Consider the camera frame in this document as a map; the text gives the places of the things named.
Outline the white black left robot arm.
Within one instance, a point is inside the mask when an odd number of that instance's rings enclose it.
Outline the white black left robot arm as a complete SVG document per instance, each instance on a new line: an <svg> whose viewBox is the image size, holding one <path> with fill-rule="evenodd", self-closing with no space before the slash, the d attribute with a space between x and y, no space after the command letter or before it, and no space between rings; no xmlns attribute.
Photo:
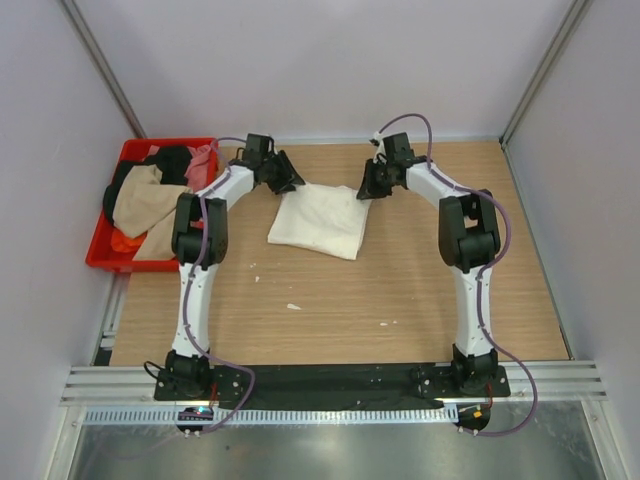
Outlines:
<svg viewBox="0 0 640 480"><path fill-rule="evenodd" d="M156 400L199 400L214 387L209 308L229 247L228 212L261 184L281 195L305 182L272 137L249 134L218 179L177 200L171 247L179 263L179 317L165 365L156 376Z"/></svg>

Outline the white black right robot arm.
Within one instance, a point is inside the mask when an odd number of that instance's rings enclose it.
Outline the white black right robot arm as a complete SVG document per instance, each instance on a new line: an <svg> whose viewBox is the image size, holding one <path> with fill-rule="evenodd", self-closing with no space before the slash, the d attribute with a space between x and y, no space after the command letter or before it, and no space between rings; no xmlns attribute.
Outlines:
<svg viewBox="0 0 640 480"><path fill-rule="evenodd" d="M491 194L455 182L416 155L405 133L376 135L370 143L376 151L365 163L358 199L382 199L401 186L438 210L438 250L453 275L458 318L450 381L461 395L483 395L498 372L490 282L501 239Z"/></svg>

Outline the white t-shirt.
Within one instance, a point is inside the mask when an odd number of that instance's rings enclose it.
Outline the white t-shirt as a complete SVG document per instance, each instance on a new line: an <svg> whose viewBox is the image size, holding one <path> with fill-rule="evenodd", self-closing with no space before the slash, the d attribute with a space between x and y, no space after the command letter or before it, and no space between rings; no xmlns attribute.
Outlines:
<svg viewBox="0 0 640 480"><path fill-rule="evenodd" d="M267 241L354 261L370 206L346 186L299 186L283 195Z"/></svg>

